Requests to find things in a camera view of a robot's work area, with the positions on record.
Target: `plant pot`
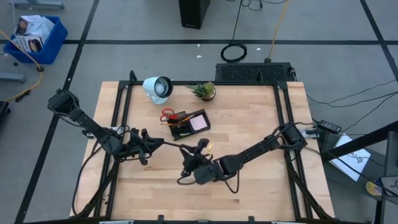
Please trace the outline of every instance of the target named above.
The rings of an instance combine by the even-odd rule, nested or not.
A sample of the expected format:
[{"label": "plant pot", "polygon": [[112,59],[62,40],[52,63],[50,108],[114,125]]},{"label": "plant pot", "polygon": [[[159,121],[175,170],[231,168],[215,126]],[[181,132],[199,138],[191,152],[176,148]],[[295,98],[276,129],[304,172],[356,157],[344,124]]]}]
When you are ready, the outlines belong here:
[{"label": "plant pot", "polygon": [[210,98],[200,98],[200,99],[203,100],[203,101],[205,101],[205,102],[209,102],[209,101],[211,101],[212,99],[214,99],[214,97],[216,96],[216,93],[217,93],[217,90],[214,89],[214,94],[213,94],[213,96],[211,96]]}]

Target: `pink sticky note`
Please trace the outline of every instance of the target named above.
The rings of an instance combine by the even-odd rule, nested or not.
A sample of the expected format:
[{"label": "pink sticky note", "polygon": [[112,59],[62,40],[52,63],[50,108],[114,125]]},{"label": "pink sticky note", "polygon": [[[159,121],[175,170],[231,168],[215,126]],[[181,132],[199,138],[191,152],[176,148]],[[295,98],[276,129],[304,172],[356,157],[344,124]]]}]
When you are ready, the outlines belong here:
[{"label": "pink sticky note", "polygon": [[207,127],[205,118],[203,115],[199,115],[197,117],[189,119],[189,122],[191,122],[192,128],[195,131],[201,130],[202,128]]}]

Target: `black desk organizer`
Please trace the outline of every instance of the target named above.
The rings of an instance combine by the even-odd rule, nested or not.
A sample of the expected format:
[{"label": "black desk organizer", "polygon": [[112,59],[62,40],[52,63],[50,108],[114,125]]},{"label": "black desk organizer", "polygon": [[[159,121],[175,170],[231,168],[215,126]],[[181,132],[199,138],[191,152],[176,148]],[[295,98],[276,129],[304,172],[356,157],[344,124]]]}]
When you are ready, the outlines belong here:
[{"label": "black desk organizer", "polygon": [[190,134],[187,134],[187,135],[184,135],[184,136],[179,136],[178,133],[176,132],[176,128],[177,128],[177,127],[176,127],[176,126],[169,126],[174,141],[179,140],[179,139],[183,139],[183,138],[186,138],[186,137],[188,137],[188,136],[192,136],[192,135],[194,135],[194,134],[198,134],[198,133],[200,133],[200,132],[202,132],[202,131],[206,131],[206,130],[209,130],[209,129],[210,129],[210,121],[209,121],[209,118],[207,117],[207,114],[206,114],[205,109],[202,109],[202,110],[198,110],[198,111],[189,113],[189,114],[187,114],[186,117],[189,117],[189,116],[191,116],[191,115],[194,115],[192,118],[196,118],[197,116],[203,115],[203,118],[205,119],[205,122],[206,122],[206,124],[207,124],[207,127],[195,131],[195,130],[192,128],[192,125],[191,125],[191,122],[190,122],[190,120],[191,120],[192,118],[190,118],[189,120],[184,121],[184,122],[181,123],[181,124],[187,124],[187,125],[188,125],[188,127],[189,127],[188,130],[190,131]]}]

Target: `blue plastic crate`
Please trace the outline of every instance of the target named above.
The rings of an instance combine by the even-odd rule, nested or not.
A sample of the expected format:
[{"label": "blue plastic crate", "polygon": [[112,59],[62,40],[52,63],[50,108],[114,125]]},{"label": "blue plastic crate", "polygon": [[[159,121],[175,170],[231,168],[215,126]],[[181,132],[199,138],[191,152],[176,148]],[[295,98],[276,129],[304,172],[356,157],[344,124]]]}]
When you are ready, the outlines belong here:
[{"label": "blue plastic crate", "polygon": [[[46,16],[46,18],[54,23],[54,27],[51,30],[49,37],[45,41],[43,49],[38,53],[31,52],[28,54],[32,56],[37,61],[37,63],[50,65],[54,63],[63,42],[67,38],[68,31],[62,25],[59,17]],[[28,56],[26,56],[10,42],[6,43],[3,51],[5,53],[11,54],[22,63],[33,63],[33,61]]]}]

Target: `red scissors handle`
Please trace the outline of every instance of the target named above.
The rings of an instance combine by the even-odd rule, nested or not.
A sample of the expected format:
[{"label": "red scissors handle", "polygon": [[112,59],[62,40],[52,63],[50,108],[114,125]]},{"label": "red scissors handle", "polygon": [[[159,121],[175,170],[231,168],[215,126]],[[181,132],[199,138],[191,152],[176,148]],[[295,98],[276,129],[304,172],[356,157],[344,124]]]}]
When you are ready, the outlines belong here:
[{"label": "red scissors handle", "polygon": [[178,115],[174,114],[174,110],[171,108],[165,108],[162,110],[162,116],[160,116],[161,122],[166,122],[169,119],[178,119]]}]

